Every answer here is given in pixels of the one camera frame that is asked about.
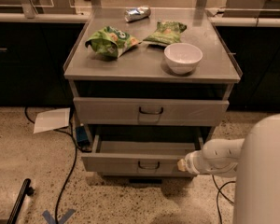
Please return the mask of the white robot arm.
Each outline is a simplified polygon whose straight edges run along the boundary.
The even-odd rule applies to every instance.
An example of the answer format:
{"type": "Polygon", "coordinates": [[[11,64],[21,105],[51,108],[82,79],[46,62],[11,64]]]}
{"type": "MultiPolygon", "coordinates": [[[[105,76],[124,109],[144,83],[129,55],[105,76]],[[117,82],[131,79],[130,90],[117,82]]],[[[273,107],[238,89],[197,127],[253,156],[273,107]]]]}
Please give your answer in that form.
{"type": "Polygon", "coordinates": [[[280,114],[256,123],[243,139],[207,141],[177,167],[236,179],[233,224],[280,224],[280,114]]]}

